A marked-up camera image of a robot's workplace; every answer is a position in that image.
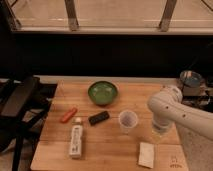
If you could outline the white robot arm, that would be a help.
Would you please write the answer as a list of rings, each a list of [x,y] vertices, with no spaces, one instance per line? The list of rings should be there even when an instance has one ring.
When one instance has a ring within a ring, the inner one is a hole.
[[[182,99],[181,90],[174,85],[164,86],[149,98],[154,130],[164,134],[175,122],[213,140],[213,113],[184,105]]]

